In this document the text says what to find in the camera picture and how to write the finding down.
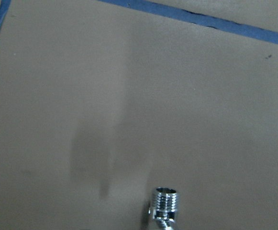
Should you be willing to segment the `chrome tee pipe fitting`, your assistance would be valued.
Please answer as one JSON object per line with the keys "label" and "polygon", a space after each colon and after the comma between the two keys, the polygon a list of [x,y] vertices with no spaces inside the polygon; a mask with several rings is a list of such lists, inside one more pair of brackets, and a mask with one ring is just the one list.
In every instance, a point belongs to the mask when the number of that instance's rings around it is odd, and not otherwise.
{"label": "chrome tee pipe fitting", "polygon": [[179,193],[169,187],[153,190],[148,217],[148,230],[178,230]]}

